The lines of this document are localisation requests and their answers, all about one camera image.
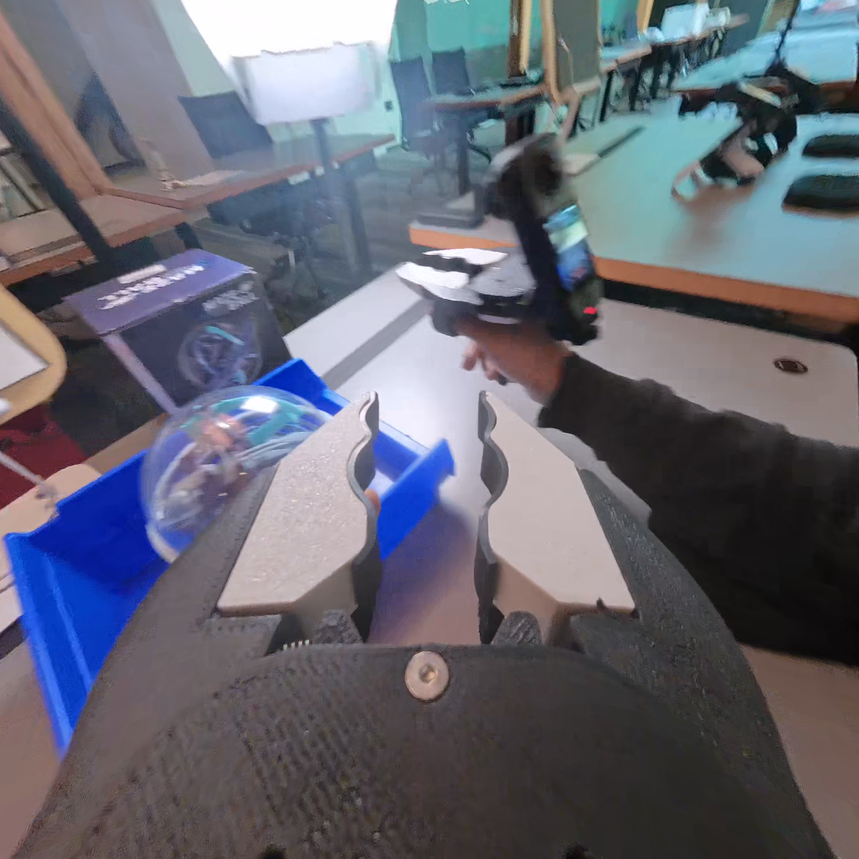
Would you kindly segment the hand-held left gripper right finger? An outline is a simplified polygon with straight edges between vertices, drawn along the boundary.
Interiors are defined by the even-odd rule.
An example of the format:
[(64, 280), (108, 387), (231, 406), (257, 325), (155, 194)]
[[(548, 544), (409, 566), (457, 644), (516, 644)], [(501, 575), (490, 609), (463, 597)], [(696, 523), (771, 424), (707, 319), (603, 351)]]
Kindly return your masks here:
[(553, 642), (569, 617), (636, 611), (583, 479), (563, 452), (490, 392), (478, 399), (480, 477), (474, 565), (478, 636), (525, 612)]

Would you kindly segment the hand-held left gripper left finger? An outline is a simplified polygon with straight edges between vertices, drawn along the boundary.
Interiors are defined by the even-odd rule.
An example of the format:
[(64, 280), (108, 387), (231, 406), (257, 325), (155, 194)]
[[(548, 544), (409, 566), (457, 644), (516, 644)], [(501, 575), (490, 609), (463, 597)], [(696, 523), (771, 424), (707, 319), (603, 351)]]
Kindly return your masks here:
[(226, 617), (292, 617), (309, 638), (341, 611), (368, 638), (381, 584), (375, 476), (379, 401), (366, 393), (278, 464), (218, 600)]

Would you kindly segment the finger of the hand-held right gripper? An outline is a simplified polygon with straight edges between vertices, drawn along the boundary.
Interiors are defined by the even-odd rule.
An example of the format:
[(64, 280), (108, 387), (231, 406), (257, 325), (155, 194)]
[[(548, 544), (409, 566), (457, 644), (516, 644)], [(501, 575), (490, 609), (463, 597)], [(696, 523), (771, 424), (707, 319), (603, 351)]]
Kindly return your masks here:
[(536, 285), (523, 264), (487, 264), (466, 271), (401, 264), (398, 278), (452, 313), (494, 323), (514, 323), (530, 312)]
[(422, 254), (421, 264), (434, 270), (485, 270), (509, 257), (508, 253), (485, 249), (434, 250)]

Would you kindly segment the clear plastic maze ball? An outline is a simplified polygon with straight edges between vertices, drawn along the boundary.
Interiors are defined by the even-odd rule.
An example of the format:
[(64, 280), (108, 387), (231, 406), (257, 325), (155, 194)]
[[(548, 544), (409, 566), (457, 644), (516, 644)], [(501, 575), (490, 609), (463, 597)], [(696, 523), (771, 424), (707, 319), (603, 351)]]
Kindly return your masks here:
[(207, 392), (170, 416), (141, 471), (145, 531), (173, 563), (254, 478), (330, 415), (295, 394), (244, 385)]

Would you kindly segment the blue plastic bin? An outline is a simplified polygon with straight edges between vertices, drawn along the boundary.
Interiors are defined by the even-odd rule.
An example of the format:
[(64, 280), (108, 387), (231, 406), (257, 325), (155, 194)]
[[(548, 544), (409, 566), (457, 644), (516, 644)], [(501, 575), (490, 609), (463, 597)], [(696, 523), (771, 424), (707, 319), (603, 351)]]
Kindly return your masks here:
[(213, 418), (231, 419), (238, 463), (276, 463), (349, 401), (294, 359), (252, 385), (208, 392), (183, 406), (166, 438), (60, 501), (45, 525), (6, 539), (23, 626), (59, 755), (66, 753), (94, 682), (115, 641), (170, 560), (188, 548), (228, 491), (179, 489), (210, 476), (217, 454), (194, 456)]

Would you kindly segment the person's right hand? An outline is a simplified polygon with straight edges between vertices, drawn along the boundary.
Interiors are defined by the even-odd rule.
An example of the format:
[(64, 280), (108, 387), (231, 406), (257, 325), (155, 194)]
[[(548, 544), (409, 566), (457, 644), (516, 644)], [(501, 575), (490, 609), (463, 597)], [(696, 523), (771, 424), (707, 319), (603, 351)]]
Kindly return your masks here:
[(469, 339), (464, 370), (481, 368), (490, 381), (512, 381), (540, 405), (548, 404), (557, 392), (574, 354), (542, 327), (526, 323), (504, 326), (464, 317), (457, 323), (457, 332)]

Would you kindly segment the black office chair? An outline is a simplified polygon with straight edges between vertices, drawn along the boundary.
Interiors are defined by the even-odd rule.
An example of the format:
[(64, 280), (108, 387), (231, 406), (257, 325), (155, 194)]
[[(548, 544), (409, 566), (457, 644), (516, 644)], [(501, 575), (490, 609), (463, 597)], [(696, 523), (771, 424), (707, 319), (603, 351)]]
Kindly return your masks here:
[[(179, 97), (209, 156), (222, 159), (246, 153), (266, 153), (273, 140), (256, 122), (235, 92), (197, 97)], [(327, 298), (319, 284), (314, 254), (319, 251), (315, 231), (326, 225), (330, 215), (319, 183), (306, 178), (296, 184), (288, 180), (246, 191), (208, 207), (210, 219), (222, 226), (273, 242), (285, 252), (265, 278), (294, 281), (302, 264), (309, 275), (317, 299)]]
[(429, 166), (424, 167), (423, 175), (432, 175), (440, 191), (445, 189), (442, 174), (451, 169), (448, 156), (455, 152), (458, 191), (465, 194), (471, 187), (470, 153), (487, 160), (491, 158), (487, 148), (475, 143), (475, 129), (487, 122), (500, 121), (500, 110), (491, 106), (439, 110), (430, 91), (423, 59), (392, 61), (389, 68), (400, 106), (402, 148), (424, 156)]

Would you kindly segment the long pale desk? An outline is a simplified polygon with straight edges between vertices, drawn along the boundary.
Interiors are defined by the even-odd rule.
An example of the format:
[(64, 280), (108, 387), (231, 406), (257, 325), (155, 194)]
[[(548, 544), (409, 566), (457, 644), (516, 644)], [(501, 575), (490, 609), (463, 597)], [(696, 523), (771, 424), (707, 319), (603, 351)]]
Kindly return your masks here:
[(806, 159), (807, 141), (856, 133), (856, 114), (798, 120), (798, 135), (751, 185), (676, 177), (737, 120), (650, 119), (639, 134), (572, 179), (596, 271), (604, 279), (856, 325), (857, 215), (784, 207), (789, 186), (815, 172), (856, 173), (845, 161)]

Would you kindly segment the spare hand-held gripper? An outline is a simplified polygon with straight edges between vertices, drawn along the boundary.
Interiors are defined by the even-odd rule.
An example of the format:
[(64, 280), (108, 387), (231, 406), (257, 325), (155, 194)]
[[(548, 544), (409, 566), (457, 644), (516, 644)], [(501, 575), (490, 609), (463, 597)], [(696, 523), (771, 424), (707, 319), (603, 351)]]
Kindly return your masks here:
[(712, 106), (731, 106), (739, 125), (705, 156), (676, 174), (672, 196), (683, 199), (688, 185), (701, 188), (706, 182), (737, 187), (754, 183), (795, 140), (802, 103), (798, 84), (772, 74), (736, 79), (711, 90), (683, 92), (681, 116), (698, 115)]

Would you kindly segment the white light panel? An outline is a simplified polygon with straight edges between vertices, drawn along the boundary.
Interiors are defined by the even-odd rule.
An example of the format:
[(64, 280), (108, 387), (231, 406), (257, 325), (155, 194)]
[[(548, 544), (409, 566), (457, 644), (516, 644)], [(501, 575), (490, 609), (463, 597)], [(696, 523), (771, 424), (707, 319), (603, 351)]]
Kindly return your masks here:
[(373, 42), (232, 56), (227, 69), (258, 124), (338, 119), (363, 113), (381, 88)]

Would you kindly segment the dark blue cardboard box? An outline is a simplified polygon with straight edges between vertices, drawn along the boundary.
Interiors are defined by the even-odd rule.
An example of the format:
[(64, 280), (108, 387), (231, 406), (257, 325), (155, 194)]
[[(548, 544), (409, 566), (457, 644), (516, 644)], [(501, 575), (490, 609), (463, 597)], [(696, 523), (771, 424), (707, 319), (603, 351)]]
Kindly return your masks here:
[(201, 249), (67, 296), (166, 413), (291, 360), (259, 274)]

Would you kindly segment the brown wooden desk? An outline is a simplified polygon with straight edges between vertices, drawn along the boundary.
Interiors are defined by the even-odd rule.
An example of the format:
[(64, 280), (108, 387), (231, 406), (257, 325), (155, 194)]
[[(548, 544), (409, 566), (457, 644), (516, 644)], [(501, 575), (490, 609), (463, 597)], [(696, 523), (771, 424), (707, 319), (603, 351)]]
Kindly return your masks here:
[(128, 246), (181, 225), (188, 230), (201, 209), (295, 176), (324, 174), (393, 142), (390, 134), (333, 135), (323, 156), (320, 137), (303, 136), (190, 179), (142, 177), (118, 185), (102, 174), (88, 177), (66, 147), (54, 160), (34, 141), (16, 145), (54, 207), (2, 223), (2, 285), (89, 260), (110, 276), (124, 273), (135, 266)]

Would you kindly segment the wooden instruction board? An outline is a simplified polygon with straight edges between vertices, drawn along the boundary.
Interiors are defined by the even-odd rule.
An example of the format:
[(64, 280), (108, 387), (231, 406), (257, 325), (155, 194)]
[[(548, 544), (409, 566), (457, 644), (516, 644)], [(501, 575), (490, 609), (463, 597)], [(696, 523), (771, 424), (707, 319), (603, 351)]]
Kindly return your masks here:
[(47, 404), (59, 390), (67, 360), (47, 325), (1, 288), (1, 424)]

